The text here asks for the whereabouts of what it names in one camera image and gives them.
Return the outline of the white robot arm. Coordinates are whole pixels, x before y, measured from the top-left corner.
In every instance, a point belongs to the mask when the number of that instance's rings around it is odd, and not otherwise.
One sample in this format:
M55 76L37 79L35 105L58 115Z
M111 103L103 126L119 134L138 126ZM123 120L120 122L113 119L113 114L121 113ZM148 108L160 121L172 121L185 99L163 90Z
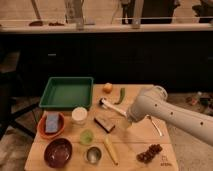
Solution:
M161 86L141 89L126 111L127 121L138 123L146 115L154 116L213 146L213 117L172 105L167 98Z

